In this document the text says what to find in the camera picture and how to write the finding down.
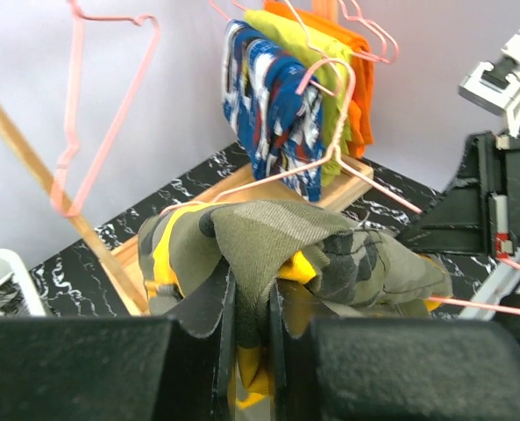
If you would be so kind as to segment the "camouflage yellow trousers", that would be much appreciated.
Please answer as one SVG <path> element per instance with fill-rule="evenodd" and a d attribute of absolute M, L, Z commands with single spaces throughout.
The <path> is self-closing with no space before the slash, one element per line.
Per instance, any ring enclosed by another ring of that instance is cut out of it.
<path fill-rule="evenodd" d="M 344 317 L 426 318 L 452 295 L 438 257 L 342 214 L 282 200 L 190 204 L 151 217 L 139 230 L 138 260 L 154 315 L 229 265 L 242 410 L 268 394 L 268 302 L 277 281 L 303 285 Z"/>

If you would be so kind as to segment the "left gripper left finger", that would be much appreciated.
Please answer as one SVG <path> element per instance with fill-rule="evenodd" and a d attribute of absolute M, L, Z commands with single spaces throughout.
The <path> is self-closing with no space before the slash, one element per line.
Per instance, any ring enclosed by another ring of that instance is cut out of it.
<path fill-rule="evenodd" d="M 222 262 L 158 317 L 0 318 L 0 420 L 232 420 L 235 282 Z"/>

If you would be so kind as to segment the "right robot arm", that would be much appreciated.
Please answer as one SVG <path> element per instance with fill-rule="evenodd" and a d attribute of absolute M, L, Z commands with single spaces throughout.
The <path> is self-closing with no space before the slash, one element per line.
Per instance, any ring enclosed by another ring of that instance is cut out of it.
<path fill-rule="evenodd" d="M 520 343 L 518 131 L 469 135 L 453 178 L 396 238 L 416 253 L 496 263 L 459 316 L 496 321 Z"/>

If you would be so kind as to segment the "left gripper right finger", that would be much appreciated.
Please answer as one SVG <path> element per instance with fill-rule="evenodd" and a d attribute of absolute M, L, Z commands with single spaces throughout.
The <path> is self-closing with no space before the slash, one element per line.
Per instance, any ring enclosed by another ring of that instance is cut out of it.
<path fill-rule="evenodd" d="M 274 420 L 520 420 L 520 346 L 481 321 L 342 318 L 270 292 Z"/>

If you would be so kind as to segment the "newspaper print trousers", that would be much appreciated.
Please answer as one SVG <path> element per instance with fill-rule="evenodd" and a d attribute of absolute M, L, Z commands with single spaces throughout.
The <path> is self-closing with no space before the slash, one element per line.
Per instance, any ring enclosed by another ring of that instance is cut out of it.
<path fill-rule="evenodd" d="M 24 315 L 25 299 L 12 272 L 0 278 L 0 318 Z"/>

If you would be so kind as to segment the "lime green trousers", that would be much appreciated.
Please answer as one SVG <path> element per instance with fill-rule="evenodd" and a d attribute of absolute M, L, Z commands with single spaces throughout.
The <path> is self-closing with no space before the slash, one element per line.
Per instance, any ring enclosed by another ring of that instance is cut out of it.
<path fill-rule="evenodd" d="M 325 56 L 348 63 L 352 61 L 353 50 L 349 46 L 314 30 L 310 24 L 303 22 L 308 27 L 304 30 L 295 16 L 288 15 L 288 12 L 289 9 L 284 4 L 269 4 L 265 10 L 246 11 L 245 21 L 295 56 L 306 68 Z M 335 91 L 338 84 L 342 84 L 337 96 L 323 95 L 322 140 L 324 145 L 328 146 L 345 100 L 349 73 L 341 64 L 324 64 L 314 73 L 314 78 L 330 91 Z"/>

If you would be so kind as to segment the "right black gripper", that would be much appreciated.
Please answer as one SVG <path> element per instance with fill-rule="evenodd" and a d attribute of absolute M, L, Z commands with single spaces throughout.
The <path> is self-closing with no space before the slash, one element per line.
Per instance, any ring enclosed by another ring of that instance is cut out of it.
<path fill-rule="evenodd" d="M 466 138 L 458 169 L 445 189 L 396 236 L 423 254 L 487 254 L 487 212 L 480 158 L 486 156 L 491 255 L 509 258 L 520 248 L 520 141 L 492 132 Z"/>

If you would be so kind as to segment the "white plastic basket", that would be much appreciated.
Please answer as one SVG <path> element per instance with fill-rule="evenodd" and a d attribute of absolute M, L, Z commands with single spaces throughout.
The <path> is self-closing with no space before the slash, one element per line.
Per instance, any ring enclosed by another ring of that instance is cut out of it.
<path fill-rule="evenodd" d="M 22 259 L 0 248 L 0 318 L 47 317 L 50 313 Z"/>

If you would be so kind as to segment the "blue patterned trousers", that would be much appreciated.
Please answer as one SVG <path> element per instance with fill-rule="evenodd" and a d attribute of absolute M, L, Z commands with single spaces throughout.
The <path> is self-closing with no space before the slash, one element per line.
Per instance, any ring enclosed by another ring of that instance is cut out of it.
<path fill-rule="evenodd" d="M 323 95 L 298 89 L 305 66 L 248 23 L 225 29 L 221 78 L 226 120 L 246 150 L 257 180 L 282 174 L 288 188 L 309 202 L 322 195 L 322 169 L 296 168 L 325 154 Z"/>

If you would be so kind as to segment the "wooden clothes rack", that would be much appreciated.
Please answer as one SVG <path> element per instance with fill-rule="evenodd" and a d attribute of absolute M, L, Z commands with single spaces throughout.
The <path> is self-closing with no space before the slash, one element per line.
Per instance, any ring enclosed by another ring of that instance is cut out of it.
<path fill-rule="evenodd" d="M 77 1 L 68 1 L 73 17 L 73 38 L 71 45 L 71 54 L 69 61 L 69 77 L 68 90 L 64 114 L 64 131 L 67 139 L 67 148 L 64 154 L 58 159 L 57 169 L 52 173 L 48 167 L 43 163 L 42 159 L 36 154 L 29 142 L 25 139 L 22 132 L 11 121 L 9 115 L 0 105 L 0 137 L 9 145 L 14 151 L 15 155 L 28 168 L 32 176 L 36 178 L 41 188 L 48 194 L 52 206 L 64 218 L 68 219 L 70 224 L 80 233 L 84 242 L 89 246 L 92 253 L 99 259 L 101 266 L 109 276 L 111 283 L 122 299 L 125 307 L 131 315 L 140 316 L 149 314 L 148 304 L 142 286 L 139 287 L 136 282 L 140 281 L 140 271 L 131 278 L 130 275 L 135 274 L 135 246 L 136 238 L 129 239 L 125 244 L 111 252 L 103 241 L 98 237 L 86 218 L 81 214 L 82 206 L 88 197 L 93 183 L 96 180 L 103 162 L 113 145 L 113 142 L 118 134 L 118 131 L 123 124 L 127 112 L 131 107 L 132 101 L 135 98 L 140 84 L 143 81 L 145 73 L 150 66 L 150 63 L 155 54 L 156 48 L 160 42 L 161 28 L 157 18 L 151 14 L 142 14 L 136 17 L 129 16 L 97 16 L 87 15 L 79 6 Z M 127 90 L 123 102 L 118 108 L 118 112 L 112 123 L 110 129 L 105 134 L 103 143 L 98 149 L 96 157 L 94 158 L 88 173 L 82 181 L 76 196 L 71 199 L 66 190 L 65 184 L 68 177 L 68 170 L 70 162 L 80 150 L 80 140 L 77 137 L 77 113 L 78 104 L 81 92 L 81 74 L 82 74 L 82 55 L 84 45 L 84 21 L 101 21 L 101 22 L 130 22 L 136 26 L 142 26 L 145 21 L 151 21 L 153 25 L 153 37 L 146 55 L 143 57 L 139 66 L 139 70 L 133 78 L 132 84 Z M 277 176 L 271 176 L 267 179 L 252 182 L 251 178 L 248 184 L 241 184 L 232 189 L 221 191 L 223 186 L 229 186 L 229 182 L 241 180 L 244 182 L 245 170 L 240 169 L 235 175 L 230 175 L 227 179 L 216 184 L 212 188 L 207 189 L 204 193 L 199 195 L 197 199 L 188 203 L 175 204 L 164 211 L 174 210 L 186 205 L 197 205 L 200 203 L 217 203 L 221 199 L 231 199 L 231 201 L 245 201 L 259 198 L 260 193 L 266 193 L 267 188 L 261 186 L 268 182 L 274 182 L 276 179 L 282 178 L 284 175 L 293 175 L 295 173 L 306 171 L 310 168 L 322 166 L 331 158 L 331 153 L 335 153 L 334 160 L 341 166 L 342 173 L 349 174 L 349 179 L 346 176 L 341 176 L 341 184 L 335 181 L 330 188 L 326 189 L 329 196 L 323 198 L 319 204 L 322 204 L 328 210 L 341 211 L 350 202 L 361 197 L 362 194 L 369 191 L 372 187 L 378 187 L 373 180 L 374 171 L 368 165 L 361 164 L 360 161 L 354 160 L 351 157 L 342 158 L 337 141 L 338 132 L 341 133 L 343 128 L 342 120 L 345 121 L 345 110 L 340 114 L 340 120 L 336 126 L 334 142 L 327 149 L 327 154 L 323 159 L 314 162 L 311 165 L 300 167 L 287 173 Z"/>

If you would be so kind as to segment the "aluminium rail frame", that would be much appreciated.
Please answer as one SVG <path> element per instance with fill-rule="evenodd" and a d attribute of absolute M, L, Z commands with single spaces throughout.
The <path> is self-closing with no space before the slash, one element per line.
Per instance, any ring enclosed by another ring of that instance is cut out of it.
<path fill-rule="evenodd" d="M 520 264 L 520 250 L 514 256 L 514 260 Z M 503 297 L 511 293 L 520 294 L 520 271 L 501 263 L 478 288 L 471 301 L 499 304 Z"/>

